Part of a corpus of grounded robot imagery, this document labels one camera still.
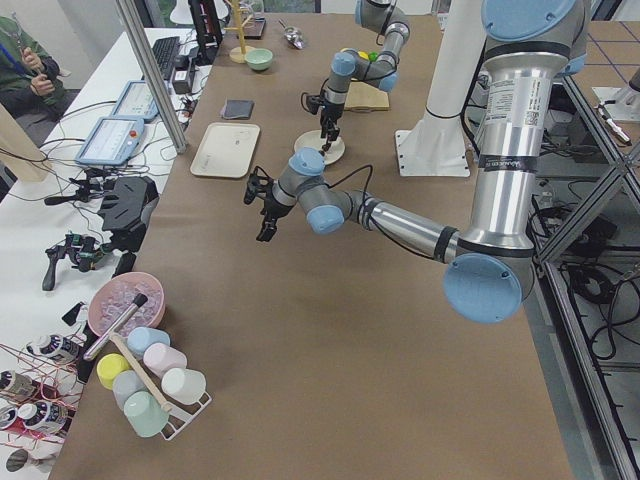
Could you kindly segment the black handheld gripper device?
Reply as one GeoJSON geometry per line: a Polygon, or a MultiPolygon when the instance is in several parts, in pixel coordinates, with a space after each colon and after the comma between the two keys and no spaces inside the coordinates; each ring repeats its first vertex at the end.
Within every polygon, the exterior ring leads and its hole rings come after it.
{"type": "Polygon", "coordinates": [[[59,260],[68,256],[73,267],[85,273],[95,270],[108,252],[108,245],[98,243],[92,236],[67,233],[62,244],[53,245],[45,250],[49,264],[42,281],[42,290],[52,291],[54,289],[56,265],[59,260]]]}

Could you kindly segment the wooden cutting board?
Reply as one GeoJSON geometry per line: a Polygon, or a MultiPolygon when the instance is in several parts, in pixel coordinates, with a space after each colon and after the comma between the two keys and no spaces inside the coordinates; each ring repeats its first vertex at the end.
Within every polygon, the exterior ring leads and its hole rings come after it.
{"type": "Polygon", "coordinates": [[[390,109],[389,96],[374,86],[352,81],[344,109],[348,111],[387,111],[390,109]]]}

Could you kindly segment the grey folded cloth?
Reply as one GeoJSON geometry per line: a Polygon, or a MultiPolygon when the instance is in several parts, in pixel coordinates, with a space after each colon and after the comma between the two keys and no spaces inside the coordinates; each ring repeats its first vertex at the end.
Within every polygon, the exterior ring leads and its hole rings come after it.
{"type": "Polygon", "coordinates": [[[253,100],[227,99],[220,112],[226,120],[250,119],[254,108],[253,100]]]}

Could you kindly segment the round cream plate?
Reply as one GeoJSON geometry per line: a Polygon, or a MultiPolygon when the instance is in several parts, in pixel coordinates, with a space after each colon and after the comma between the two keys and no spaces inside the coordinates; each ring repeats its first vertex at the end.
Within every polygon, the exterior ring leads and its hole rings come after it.
{"type": "Polygon", "coordinates": [[[323,155],[326,165],[331,165],[340,160],[346,150],[346,145],[341,136],[338,136],[336,140],[330,141],[328,138],[321,137],[320,130],[305,132],[294,142],[295,152],[305,147],[318,150],[323,155]]]}

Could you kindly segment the black keyboard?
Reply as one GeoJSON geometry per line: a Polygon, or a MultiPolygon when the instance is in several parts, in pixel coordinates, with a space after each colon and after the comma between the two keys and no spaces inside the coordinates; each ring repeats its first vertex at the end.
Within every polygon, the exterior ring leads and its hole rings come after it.
{"type": "Polygon", "coordinates": [[[173,61],[178,54],[180,48],[180,37],[170,36],[157,39],[153,46],[152,52],[158,68],[162,71],[168,71],[169,74],[173,68],[173,61]]]}

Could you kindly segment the pink cup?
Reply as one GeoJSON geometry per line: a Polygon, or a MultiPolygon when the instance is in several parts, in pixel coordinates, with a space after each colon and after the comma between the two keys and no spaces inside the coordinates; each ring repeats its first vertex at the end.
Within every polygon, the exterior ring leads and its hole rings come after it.
{"type": "Polygon", "coordinates": [[[173,368],[186,368],[187,357],[169,345],[156,342],[145,350],[143,363],[154,375],[162,378],[173,368]]]}

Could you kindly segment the mint green cup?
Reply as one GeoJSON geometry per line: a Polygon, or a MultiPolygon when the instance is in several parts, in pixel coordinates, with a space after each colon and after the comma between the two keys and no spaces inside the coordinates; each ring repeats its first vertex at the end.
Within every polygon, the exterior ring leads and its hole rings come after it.
{"type": "Polygon", "coordinates": [[[131,395],[124,403],[123,412],[136,434],[143,438],[160,433],[169,419],[169,413],[147,391],[131,395]]]}

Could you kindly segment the near teach pendant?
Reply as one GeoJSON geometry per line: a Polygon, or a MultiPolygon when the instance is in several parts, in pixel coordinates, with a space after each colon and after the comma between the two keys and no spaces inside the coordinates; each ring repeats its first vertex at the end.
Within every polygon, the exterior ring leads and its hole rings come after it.
{"type": "Polygon", "coordinates": [[[75,157],[85,166],[122,166],[132,156],[144,130],[141,117],[101,117],[75,157]]]}

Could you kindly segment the metal scoop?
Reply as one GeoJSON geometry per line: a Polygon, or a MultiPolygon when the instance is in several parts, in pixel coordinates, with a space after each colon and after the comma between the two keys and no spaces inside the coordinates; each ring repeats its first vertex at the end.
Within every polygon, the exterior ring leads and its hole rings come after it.
{"type": "Polygon", "coordinates": [[[279,19],[278,23],[283,28],[283,34],[287,42],[298,50],[303,50],[307,46],[306,39],[302,31],[293,25],[288,25],[283,19],[279,19]]]}

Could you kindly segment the far teach pendant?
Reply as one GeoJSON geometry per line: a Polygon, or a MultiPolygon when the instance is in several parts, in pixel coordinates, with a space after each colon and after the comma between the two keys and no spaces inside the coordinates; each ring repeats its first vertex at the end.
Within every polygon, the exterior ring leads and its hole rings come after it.
{"type": "Polygon", "coordinates": [[[154,119],[159,109],[144,80],[129,81],[112,110],[115,116],[139,117],[145,122],[154,119]]]}

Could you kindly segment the white cup rack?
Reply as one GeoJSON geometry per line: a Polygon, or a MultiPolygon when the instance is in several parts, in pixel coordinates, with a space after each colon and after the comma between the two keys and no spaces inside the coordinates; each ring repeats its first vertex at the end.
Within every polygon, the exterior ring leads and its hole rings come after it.
{"type": "Polygon", "coordinates": [[[127,359],[132,369],[138,374],[144,382],[147,392],[149,392],[160,404],[161,408],[169,413],[169,419],[162,431],[156,435],[160,435],[165,441],[174,440],[182,431],[184,431],[210,404],[213,403],[213,397],[205,391],[202,397],[194,404],[183,405],[168,399],[164,393],[157,387],[154,381],[146,373],[145,369],[140,365],[137,359],[128,349],[122,336],[116,333],[110,335],[110,341],[117,347],[120,353],[127,359]]]}

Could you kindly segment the teach pendant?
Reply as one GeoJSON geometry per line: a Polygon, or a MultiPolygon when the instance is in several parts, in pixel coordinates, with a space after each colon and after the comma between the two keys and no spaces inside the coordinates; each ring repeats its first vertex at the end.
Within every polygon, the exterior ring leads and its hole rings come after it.
{"type": "Polygon", "coordinates": [[[75,157],[85,166],[122,166],[132,156],[144,130],[141,117],[101,117],[75,157]]]}
{"type": "Polygon", "coordinates": [[[115,116],[139,117],[145,122],[154,119],[159,109],[144,80],[129,81],[112,110],[115,116]]]}

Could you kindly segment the yellow cup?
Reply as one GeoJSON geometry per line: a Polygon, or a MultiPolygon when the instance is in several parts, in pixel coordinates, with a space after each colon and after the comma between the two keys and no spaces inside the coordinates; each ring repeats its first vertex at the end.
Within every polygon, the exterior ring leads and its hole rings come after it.
{"type": "Polygon", "coordinates": [[[99,382],[107,390],[112,390],[116,377],[130,369],[131,366],[123,355],[119,353],[107,354],[97,363],[99,382]]]}

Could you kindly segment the seated person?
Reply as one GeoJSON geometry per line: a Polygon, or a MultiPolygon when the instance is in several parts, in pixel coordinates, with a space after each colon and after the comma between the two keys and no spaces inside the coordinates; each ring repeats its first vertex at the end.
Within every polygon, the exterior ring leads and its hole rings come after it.
{"type": "Polygon", "coordinates": [[[1,17],[1,104],[14,117],[64,112],[67,90],[54,58],[13,19],[1,17]]]}

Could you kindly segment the cream rectangular tray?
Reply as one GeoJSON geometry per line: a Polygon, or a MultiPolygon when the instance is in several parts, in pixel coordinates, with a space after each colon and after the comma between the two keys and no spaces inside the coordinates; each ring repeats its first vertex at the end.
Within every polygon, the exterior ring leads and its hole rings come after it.
{"type": "Polygon", "coordinates": [[[252,161],[260,134],[255,124],[214,122],[203,136],[190,166],[195,176],[239,179],[252,161]]]}

